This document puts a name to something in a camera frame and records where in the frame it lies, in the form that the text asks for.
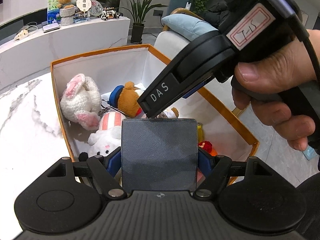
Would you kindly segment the person's right hand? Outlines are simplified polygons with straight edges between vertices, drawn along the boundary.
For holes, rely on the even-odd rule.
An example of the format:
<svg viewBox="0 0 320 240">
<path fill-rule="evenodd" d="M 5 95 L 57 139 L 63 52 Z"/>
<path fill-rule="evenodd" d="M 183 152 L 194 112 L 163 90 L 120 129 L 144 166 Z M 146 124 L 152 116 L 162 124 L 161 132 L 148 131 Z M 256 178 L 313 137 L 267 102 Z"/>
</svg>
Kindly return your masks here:
<svg viewBox="0 0 320 240">
<path fill-rule="evenodd" d="M 316 79 L 306 48 L 298 39 L 261 61 L 239 63 L 234 75 L 240 85 L 259 94 L 279 93 Z M 257 118 L 266 126 L 272 126 L 291 148 L 306 150 L 308 136 L 316 128 L 312 118 L 306 115 L 294 116 L 282 102 L 253 100 L 235 88 L 232 89 L 232 96 L 238 109 L 251 105 Z"/>
</svg>

